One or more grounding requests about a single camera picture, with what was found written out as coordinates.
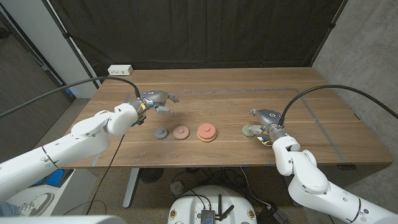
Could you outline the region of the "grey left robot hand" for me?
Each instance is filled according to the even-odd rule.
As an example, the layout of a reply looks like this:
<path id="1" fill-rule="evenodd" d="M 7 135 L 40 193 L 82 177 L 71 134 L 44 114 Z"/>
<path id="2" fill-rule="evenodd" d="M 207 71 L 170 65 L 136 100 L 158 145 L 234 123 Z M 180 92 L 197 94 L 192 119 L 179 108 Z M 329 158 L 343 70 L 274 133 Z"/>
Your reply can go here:
<path id="1" fill-rule="evenodd" d="M 173 103 L 178 103 L 179 99 L 165 91 L 149 91 L 143 93 L 140 97 L 129 102 L 131 106 L 137 111 L 138 115 L 144 114 L 146 111 L 154 109 L 158 114 L 174 114 L 175 112 L 169 107 L 166 107 L 166 101 L 170 100 Z"/>

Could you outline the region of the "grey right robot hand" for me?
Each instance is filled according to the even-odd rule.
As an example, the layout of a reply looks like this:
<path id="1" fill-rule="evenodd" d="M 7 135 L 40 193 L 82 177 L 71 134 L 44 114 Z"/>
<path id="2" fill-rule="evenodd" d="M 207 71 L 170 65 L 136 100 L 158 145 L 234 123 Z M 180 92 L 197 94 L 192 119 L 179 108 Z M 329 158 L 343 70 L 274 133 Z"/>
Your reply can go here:
<path id="1" fill-rule="evenodd" d="M 286 129 L 279 124 L 281 114 L 279 112 L 267 109 L 251 109 L 249 113 L 257 118 L 259 125 L 248 127 L 254 134 L 266 134 L 272 141 L 289 136 Z"/>

